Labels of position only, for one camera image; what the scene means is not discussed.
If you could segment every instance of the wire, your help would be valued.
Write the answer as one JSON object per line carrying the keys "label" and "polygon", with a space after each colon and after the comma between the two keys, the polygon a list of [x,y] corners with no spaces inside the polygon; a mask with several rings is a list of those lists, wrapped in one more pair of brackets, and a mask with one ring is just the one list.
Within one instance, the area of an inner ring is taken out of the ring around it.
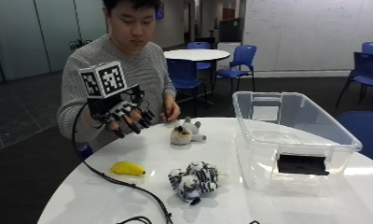
{"label": "wire", "polygon": [[161,211],[162,211],[162,214],[163,214],[165,223],[166,223],[166,224],[173,224],[171,213],[167,212],[166,207],[165,207],[165,205],[163,205],[161,199],[158,198],[158,196],[157,196],[154,193],[151,193],[149,190],[137,187],[135,184],[129,184],[129,183],[126,183],[126,182],[122,182],[122,181],[119,181],[119,180],[117,180],[117,179],[109,177],[107,175],[105,175],[105,173],[102,173],[102,172],[100,172],[98,170],[96,170],[90,165],[88,165],[88,163],[85,162],[85,160],[84,160],[81,154],[77,152],[76,141],[74,141],[74,134],[76,134],[76,132],[77,132],[77,131],[76,131],[76,124],[77,124],[78,116],[81,115],[81,113],[82,113],[82,111],[84,111],[84,107],[86,106],[86,104],[88,104],[88,103],[85,103],[85,104],[81,106],[81,108],[80,108],[80,110],[78,110],[78,112],[77,112],[77,114],[76,114],[76,117],[74,117],[74,120],[73,120],[73,124],[72,124],[72,147],[73,147],[73,151],[74,151],[74,153],[76,153],[78,159],[81,160],[81,163],[86,166],[86,168],[88,168],[96,175],[98,175],[101,178],[104,178],[104,179],[105,179],[106,181],[109,181],[110,183],[118,184],[118,185],[122,185],[122,186],[126,186],[126,187],[133,188],[133,189],[138,189],[139,191],[142,191],[142,192],[145,192],[146,194],[149,194],[149,195],[154,198],[154,200],[157,201],[157,203],[158,203],[158,206],[159,206]]}
{"label": "wire", "polygon": [[119,222],[117,224],[123,224],[123,223],[126,223],[129,221],[134,221],[134,220],[139,221],[143,224],[151,224],[151,222],[150,222],[147,217],[131,217],[131,218],[127,218],[125,221],[122,221],[122,222]]}

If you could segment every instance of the stuffed toy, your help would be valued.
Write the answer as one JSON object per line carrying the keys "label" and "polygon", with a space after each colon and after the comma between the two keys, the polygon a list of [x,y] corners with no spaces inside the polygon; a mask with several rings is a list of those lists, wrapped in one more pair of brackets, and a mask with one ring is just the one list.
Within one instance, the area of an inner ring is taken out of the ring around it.
{"label": "stuffed toy", "polygon": [[201,123],[197,121],[194,124],[190,122],[190,118],[185,118],[185,122],[182,125],[175,125],[175,128],[170,133],[170,142],[174,145],[185,145],[190,143],[190,141],[203,142],[206,140],[206,136],[198,134],[198,128]]}
{"label": "stuffed toy", "polygon": [[189,164],[186,172],[173,169],[167,175],[173,191],[189,205],[199,202],[199,195],[217,189],[217,169],[203,161]]}

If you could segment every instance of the white round table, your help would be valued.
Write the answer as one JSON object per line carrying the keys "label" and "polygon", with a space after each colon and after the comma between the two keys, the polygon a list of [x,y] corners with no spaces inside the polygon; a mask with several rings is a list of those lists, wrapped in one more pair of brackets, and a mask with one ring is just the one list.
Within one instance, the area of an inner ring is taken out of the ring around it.
{"label": "white round table", "polygon": [[230,53],[219,49],[174,49],[163,51],[166,59],[185,59],[197,63],[226,59]]}
{"label": "white round table", "polygon": [[[159,124],[115,140],[86,163],[110,177],[150,190],[173,214],[174,224],[373,224],[373,160],[352,153],[342,177],[342,191],[331,197],[270,196],[246,189],[239,174],[234,146],[235,119],[199,120],[205,143],[185,146],[169,143],[173,124]],[[107,172],[117,161],[133,161],[145,170],[143,178],[118,177]],[[186,169],[191,161],[215,165],[219,173],[217,192],[205,194],[197,205],[187,205],[171,190],[167,173]],[[111,184],[81,164],[53,193],[40,216],[40,224],[114,224],[134,216],[165,223],[161,210],[149,195]]]}

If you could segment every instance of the whiteboard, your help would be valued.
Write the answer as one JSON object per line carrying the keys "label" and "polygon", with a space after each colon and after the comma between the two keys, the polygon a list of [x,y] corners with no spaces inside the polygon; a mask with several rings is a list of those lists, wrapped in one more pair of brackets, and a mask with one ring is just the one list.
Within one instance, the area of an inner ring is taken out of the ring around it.
{"label": "whiteboard", "polygon": [[242,43],[256,46],[255,71],[352,68],[373,41],[373,0],[247,0]]}

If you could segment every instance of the clear plastic container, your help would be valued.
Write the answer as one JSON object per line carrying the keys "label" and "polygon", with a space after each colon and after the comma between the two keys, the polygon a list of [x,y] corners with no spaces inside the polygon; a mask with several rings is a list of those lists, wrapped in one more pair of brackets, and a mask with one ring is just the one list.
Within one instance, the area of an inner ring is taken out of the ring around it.
{"label": "clear plastic container", "polygon": [[233,94],[235,146],[248,189],[330,196],[362,143],[300,93]]}

